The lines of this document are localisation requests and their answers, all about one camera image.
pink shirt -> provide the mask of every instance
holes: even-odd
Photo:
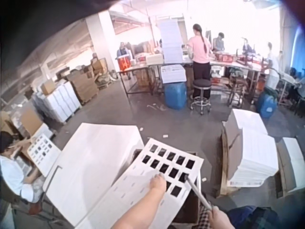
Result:
[[[206,46],[206,52],[204,51],[204,44],[200,35],[192,37],[187,43],[190,47],[193,48],[193,61],[197,63],[210,62],[209,53],[212,45],[207,38],[203,37],[203,39]]]

woman in pink shirt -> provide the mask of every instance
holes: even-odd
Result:
[[[209,53],[212,48],[207,38],[202,36],[202,28],[199,24],[193,26],[195,36],[192,37],[187,45],[189,47],[189,56],[193,60],[194,79],[210,80],[210,57]],[[203,96],[210,98],[211,90],[205,90]],[[200,90],[194,89],[193,98],[200,96]]]

blue barrel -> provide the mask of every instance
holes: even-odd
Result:
[[[256,111],[262,118],[270,118],[277,109],[277,92],[265,87],[256,103]]]
[[[181,110],[186,105],[185,82],[164,84],[165,103],[169,108]]]

ponytail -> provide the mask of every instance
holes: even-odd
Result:
[[[203,42],[203,44],[204,44],[204,52],[207,53],[208,50],[207,50],[207,48],[206,48],[206,44],[205,44],[204,38],[203,38],[203,36],[202,36],[202,28],[201,28],[201,26],[200,26],[199,24],[195,24],[195,25],[193,25],[193,30],[195,30],[195,31],[197,31],[197,32],[200,33],[202,42]]]
[[[202,32],[200,32],[200,35],[201,35],[201,39],[202,39],[203,44],[204,44],[204,52],[207,53],[208,50],[207,50],[207,48],[206,48],[206,45],[205,45],[205,42],[204,42],[204,38],[203,38],[203,36],[202,36]]]

factory floor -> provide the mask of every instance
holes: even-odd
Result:
[[[211,102],[212,110],[209,115],[200,116],[188,108],[175,111],[164,105],[163,96],[133,94],[128,99],[121,82],[115,82],[77,111],[66,125],[56,127],[59,131],[53,141],[63,149],[83,122],[137,125],[139,129],[143,128],[140,133],[144,143],[152,137],[178,149],[197,152],[204,159],[201,176],[206,177],[207,181],[202,183],[202,191],[213,204],[224,210],[244,205],[272,207],[278,213],[283,227],[290,228],[291,223],[305,211],[305,193],[277,199],[274,177],[268,178],[261,187],[242,188],[230,196],[214,198],[221,180],[222,121],[227,120],[230,108],[223,95],[212,95]],[[300,131],[305,131],[305,119],[294,116],[284,107],[279,107],[264,122],[269,135],[275,137],[276,141],[281,137],[295,137]],[[18,229],[48,228],[44,222],[21,213],[15,216],[15,221]]]

